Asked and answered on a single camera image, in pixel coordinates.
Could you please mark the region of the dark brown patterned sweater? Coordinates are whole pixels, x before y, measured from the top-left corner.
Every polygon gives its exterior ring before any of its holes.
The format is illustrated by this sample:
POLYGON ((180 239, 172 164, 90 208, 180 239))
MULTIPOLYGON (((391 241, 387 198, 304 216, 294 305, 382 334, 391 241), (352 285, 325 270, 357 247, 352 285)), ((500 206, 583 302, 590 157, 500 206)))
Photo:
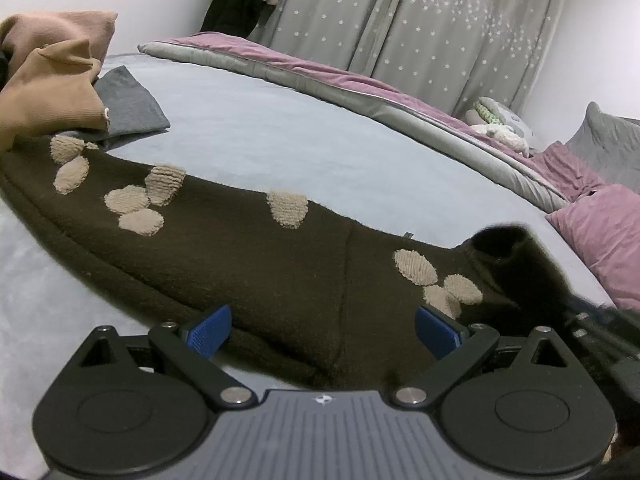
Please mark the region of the dark brown patterned sweater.
POLYGON ((414 330, 437 304, 506 336, 560 330, 576 298, 521 226, 454 248, 315 203, 284 226, 264 193, 128 162, 61 138, 1 157, 11 205, 86 282, 157 322, 229 306, 228 350, 308 387, 390 391, 434 360, 414 330))

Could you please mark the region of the large pink pillow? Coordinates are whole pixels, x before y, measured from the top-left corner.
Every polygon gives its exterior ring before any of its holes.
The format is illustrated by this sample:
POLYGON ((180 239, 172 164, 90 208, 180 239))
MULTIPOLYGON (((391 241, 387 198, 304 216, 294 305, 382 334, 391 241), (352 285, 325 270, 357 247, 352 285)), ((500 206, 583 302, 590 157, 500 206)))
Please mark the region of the large pink pillow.
POLYGON ((547 220, 598 279, 616 307, 639 309, 639 195, 599 188, 547 220))

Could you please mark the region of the pink grey duvet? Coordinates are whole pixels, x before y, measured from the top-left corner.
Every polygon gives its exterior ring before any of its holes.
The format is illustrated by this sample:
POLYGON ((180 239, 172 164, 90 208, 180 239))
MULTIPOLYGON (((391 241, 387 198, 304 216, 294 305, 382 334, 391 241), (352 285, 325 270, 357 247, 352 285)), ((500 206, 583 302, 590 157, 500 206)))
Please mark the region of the pink grey duvet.
POLYGON ((545 212, 568 199, 512 148, 381 81, 310 62, 220 32, 140 44, 154 58, 218 68, 346 108, 475 170, 545 212))

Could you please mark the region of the white plush toy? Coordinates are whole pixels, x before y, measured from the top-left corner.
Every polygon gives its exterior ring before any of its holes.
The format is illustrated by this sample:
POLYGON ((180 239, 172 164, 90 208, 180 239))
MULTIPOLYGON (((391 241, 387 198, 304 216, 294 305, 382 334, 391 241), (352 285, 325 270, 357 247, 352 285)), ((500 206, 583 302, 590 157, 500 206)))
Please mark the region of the white plush toy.
POLYGON ((526 140, 519 136, 510 126, 500 124, 472 125, 471 129, 478 134, 489 136, 518 154, 525 157, 530 155, 529 145, 526 140))

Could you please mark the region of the light blue bed sheet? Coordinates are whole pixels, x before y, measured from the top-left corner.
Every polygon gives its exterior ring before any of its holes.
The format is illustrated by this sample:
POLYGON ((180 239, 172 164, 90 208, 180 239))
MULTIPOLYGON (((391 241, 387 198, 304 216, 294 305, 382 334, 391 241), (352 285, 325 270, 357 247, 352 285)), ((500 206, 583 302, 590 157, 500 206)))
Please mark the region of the light blue bed sheet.
MULTIPOLYGON (((130 53, 126 66, 160 103, 165 133, 114 155, 169 164, 205 180, 307 196, 373 229, 454 247, 485 226, 526 224, 570 287, 595 304, 608 294, 536 206, 475 170, 374 120, 295 90, 208 66, 130 53)), ((1 211, 1 468, 35 479, 46 464, 32 438, 38 401, 93 327, 142 334, 68 272, 9 207, 1 211)))

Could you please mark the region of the grey white small pillow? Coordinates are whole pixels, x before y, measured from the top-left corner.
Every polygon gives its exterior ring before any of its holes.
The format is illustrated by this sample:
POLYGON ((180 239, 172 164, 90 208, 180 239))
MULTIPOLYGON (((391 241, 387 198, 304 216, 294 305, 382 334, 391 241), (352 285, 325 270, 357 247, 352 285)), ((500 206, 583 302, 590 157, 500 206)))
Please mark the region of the grey white small pillow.
POLYGON ((472 125, 500 124, 510 126, 519 136, 522 136, 529 145, 529 153, 538 148, 538 139, 532 128, 526 125, 524 120, 507 108, 487 96, 480 96, 472 107, 464 113, 465 122, 472 125))

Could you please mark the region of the folded grey garment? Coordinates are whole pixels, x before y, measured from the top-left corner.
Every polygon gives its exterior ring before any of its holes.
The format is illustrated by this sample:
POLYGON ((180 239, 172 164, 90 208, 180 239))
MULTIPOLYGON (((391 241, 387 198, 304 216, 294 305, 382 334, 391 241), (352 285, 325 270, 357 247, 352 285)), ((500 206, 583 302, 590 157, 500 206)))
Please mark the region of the folded grey garment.
POLYGON ((93 88, 105 105, 107 130, 67 130, 61 131, 61 136, 72 136, 108 148, 118 142, 162 133, 170 128, 160 104, 126 66, 109 70, 93 84, 93 88))

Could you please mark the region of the tan brown garment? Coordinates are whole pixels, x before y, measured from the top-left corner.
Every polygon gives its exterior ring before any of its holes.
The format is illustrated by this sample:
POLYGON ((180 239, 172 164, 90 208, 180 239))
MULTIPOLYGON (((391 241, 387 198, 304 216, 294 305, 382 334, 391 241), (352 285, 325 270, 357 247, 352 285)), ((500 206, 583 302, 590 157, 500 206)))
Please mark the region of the tan brown garment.
POLYGON ((93 88, 100 69, 87 38, 30 52, 1 91, 2 151, 12 148, 18 136, 107 130, 106 106, 93 88))

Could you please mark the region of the grey dotted curtain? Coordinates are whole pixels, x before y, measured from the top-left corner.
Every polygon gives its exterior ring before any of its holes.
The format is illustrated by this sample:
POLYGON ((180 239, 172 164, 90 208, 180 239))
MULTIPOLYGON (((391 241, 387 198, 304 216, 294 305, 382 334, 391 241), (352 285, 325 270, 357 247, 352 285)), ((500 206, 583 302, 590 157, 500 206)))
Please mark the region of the grey dotted curtain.
POLYGON ((460 117, 520 110, 564 0, 281 0, 250 40, 385 82, 460 117))

